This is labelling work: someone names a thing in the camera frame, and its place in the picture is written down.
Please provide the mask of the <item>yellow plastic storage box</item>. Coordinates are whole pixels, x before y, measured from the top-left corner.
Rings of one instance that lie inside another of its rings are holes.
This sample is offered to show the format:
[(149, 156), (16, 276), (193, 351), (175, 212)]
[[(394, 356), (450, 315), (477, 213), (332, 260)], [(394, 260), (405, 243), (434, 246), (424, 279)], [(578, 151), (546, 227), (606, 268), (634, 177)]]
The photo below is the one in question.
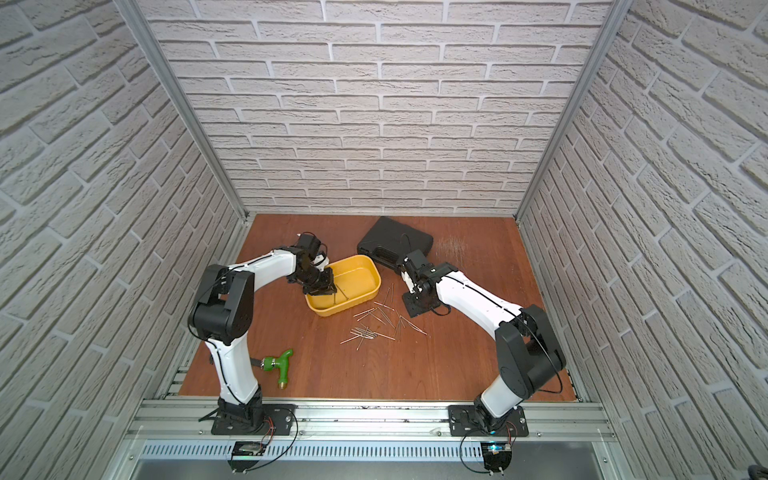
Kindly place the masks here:
[(305, 296), (308, 307), (320, 317), (329, 317), (349, 308), (373, 300), (381, 287), (381, 277), (373, 260), (365, 255), (354, 255), (329, 265), (334, 273), (335, 285), (340, 285), (349, 297), (340, 292), (333, 295)]

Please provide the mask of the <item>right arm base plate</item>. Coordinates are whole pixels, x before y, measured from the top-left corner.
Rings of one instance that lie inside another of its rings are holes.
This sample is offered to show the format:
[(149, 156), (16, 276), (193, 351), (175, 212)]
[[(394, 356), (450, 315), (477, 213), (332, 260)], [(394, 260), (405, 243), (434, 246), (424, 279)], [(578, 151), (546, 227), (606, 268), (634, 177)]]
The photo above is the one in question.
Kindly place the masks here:
[(447, 407), (450, 434), (453, 437), (494, 436), (527, 437), (529, 429), (522, 407), (494, 417), (482, 405), (453, 404)]

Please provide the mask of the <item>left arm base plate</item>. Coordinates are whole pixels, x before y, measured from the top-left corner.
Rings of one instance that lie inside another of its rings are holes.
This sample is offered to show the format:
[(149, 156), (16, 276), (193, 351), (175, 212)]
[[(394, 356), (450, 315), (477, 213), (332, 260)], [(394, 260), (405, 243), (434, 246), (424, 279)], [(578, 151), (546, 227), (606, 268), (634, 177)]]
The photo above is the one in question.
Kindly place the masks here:
[(267, 403), (256, 406), (220, 405), (213, 416), (213, 435), (266, 435), (270, 428), (275, 436), (289, 436), (296, 423), (297, 406), (291, 403)]

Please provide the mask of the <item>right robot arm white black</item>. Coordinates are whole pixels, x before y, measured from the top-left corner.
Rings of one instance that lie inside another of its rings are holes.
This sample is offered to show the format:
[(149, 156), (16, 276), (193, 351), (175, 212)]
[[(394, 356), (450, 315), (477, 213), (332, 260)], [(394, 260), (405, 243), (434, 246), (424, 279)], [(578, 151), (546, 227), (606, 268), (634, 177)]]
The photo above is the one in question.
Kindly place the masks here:
[(508, 302), (471, 281), (450, 263), (434, 265), (415, 250), (396, 264), (407, 285), (403, 295), (411, 317), (445, 306), (479, 325), (495, 341), (499, 375), (474, 402), (477, 421), (494, 430), (523, 401), (553, 378), (557, 394), (566, 358), (547, 313), (536, 305)]

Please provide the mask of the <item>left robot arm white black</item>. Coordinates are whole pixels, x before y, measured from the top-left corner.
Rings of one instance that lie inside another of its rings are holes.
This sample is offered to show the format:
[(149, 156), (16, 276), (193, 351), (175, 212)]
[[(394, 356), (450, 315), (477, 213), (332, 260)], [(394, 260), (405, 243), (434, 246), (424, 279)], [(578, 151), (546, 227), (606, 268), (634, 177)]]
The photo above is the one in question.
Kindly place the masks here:
[(188, 328), (209, 349), (220, 383), (218, 411), (226, 419), (256, 428), (264, 418), (246, 341), (255, 292), (285, 278), (310, 296), (335, 293), (333, 270), (321, 246), (317, 236), (304, 232), (291, 246), (243, 263), (205, 269)]

